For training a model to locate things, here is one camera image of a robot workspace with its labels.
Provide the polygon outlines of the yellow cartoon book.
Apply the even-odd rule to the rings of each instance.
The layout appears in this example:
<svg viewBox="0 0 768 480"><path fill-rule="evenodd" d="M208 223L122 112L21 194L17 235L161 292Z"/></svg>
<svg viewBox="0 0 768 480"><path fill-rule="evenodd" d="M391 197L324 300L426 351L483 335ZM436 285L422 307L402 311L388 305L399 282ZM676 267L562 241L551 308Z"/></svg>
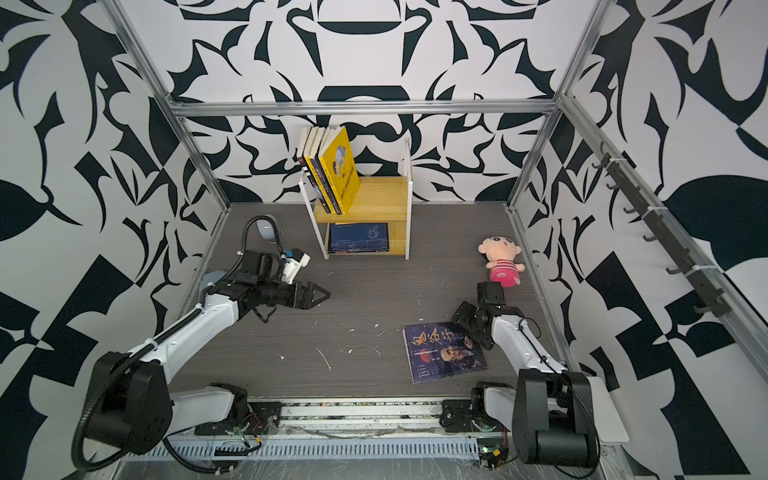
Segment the yellow cartoon book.
<svg viewBox="0 0 768 480"><path fill-rule="evenodd" d="M321 200L321 205L326 213L338 214L335 200L327 183L324 170L319 161L319 149L325 134L325 127L312 127L304 146L304 158L314 179L314 186L317 197Z"/></svg>
<svg viewBox="0 0 768 480"><path fill-rule="evenodd" d="M340 215L346 215L351 209L360 181L345 126L326 129L320 146L320 160L341 208Z"/></svg>

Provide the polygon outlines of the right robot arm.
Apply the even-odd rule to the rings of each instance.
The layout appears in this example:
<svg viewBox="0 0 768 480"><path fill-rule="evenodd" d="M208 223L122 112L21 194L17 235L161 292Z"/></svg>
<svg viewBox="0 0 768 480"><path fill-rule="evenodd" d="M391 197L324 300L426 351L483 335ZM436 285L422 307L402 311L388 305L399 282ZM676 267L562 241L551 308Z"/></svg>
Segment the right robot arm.
<svg viewBox="0 0 768 480"><path fill-rule="evenodd" d="M450 321L404 328L411 378L419 384L482 371L485 352L499 348L516 383L479 382L471 391L471 421L501 427L524 464L587 478L601 455L590 381L555 360L531 323L508 305L500 283L480 282L476 303L462 302Z"/></svg>

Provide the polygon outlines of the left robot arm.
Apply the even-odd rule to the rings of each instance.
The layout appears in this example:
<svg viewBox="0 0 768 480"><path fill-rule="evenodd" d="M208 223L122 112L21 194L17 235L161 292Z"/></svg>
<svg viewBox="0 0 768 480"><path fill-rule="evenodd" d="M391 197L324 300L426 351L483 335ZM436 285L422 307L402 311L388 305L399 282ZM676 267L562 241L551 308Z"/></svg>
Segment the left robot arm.
<svg viewBox="0 0 768 480"><path fill-rule="evenodd" d="M310 310L329 292L296 277L310 261L300 249L286 250L272 215L251 218L242 231L235 263L204 287L193 309L159 334L126 353L108 352L93 367L71 459L82 472L101 470L128 454L163 444L185 468L218 475L221 469L194 464L171 445L171 435L200 425L243 431L252 410L244 389L227 383L173 394L169 385L204 346L263 306Z"/></svg>

